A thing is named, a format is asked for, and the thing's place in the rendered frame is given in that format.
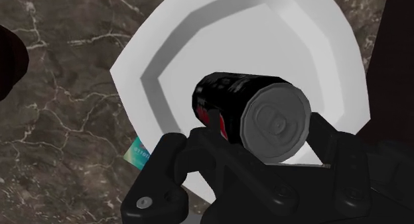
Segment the black drink can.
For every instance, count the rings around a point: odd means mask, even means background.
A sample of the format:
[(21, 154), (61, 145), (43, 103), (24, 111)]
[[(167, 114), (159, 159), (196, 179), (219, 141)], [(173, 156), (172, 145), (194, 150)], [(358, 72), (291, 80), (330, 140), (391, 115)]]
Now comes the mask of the black drink can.
[(214, 72), (192, 94), (196, 118), (208, 125), (208, 112), (220, 112), (220, 133), (265, 164), (283, 162), (304, 145), (311, 107), (304, 93), (275, 76)]

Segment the teal card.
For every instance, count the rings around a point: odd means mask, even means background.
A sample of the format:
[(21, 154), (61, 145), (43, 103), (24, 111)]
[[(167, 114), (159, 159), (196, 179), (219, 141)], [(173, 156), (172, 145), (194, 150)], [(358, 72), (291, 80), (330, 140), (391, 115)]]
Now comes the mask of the teal card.
[(150, 157), (150, 153), (144, 147), (139, 137), (137, 137), (133, 141), (131, 146), (128, 148), (126, 153), (123, 155), (124, 160), (126, 160), (128, 163), (138, 168), (139, 170), (143, 169), (149, 157)]

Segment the white plate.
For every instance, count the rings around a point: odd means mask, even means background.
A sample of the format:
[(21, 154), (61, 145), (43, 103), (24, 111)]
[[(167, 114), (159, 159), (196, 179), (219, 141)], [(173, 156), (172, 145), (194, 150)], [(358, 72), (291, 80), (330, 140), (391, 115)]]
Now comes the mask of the white plate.
[(191, 96), (212, 72), (283, 78), (339, 131), (370, 120), (360, 49), (334, 0), (164, 0), (110, 72), (148, 151), (200, 125)]

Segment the black round object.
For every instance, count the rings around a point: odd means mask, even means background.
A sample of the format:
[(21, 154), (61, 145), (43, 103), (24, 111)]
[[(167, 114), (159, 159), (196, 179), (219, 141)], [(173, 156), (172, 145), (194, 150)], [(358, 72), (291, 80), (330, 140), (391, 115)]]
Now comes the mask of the black round object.
[(26, 74), (28, 65), (29, 54), (23, 41), (0, 25), (0, 101)]

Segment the dark robot stand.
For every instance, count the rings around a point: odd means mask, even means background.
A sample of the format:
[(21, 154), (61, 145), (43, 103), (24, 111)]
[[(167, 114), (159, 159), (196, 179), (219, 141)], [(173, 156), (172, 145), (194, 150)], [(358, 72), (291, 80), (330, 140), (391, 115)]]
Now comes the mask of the dark robot stand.
[(414, 146), (414, 0), (386, 0), (366, 81), (371, 119), (358, 136)]

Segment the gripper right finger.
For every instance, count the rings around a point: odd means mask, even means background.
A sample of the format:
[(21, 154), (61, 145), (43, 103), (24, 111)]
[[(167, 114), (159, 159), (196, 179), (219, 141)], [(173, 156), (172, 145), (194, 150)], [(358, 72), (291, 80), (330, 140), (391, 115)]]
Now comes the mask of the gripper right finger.
[(376, 146), (310, 116), (308, 143), (334, 171), (333, 204), (348, 218), (414, 218), (414, 151), (393, 141)]

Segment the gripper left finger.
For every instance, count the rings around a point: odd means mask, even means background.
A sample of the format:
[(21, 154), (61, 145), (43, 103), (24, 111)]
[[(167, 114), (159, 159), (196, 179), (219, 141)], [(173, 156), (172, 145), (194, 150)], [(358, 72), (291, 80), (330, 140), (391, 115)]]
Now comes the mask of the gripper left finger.
[(207, 127), (163, 135), (121, 204), (122, 224), (181, 224), (188, 217), (188, 194), (182, 188), (189, 172), (215, 173), (216, 196), (225, 193), (230, 171), (275, 216), (296, 212), (294, 188), (239, 144), (220, 133), (219, 112), (209, 111)]

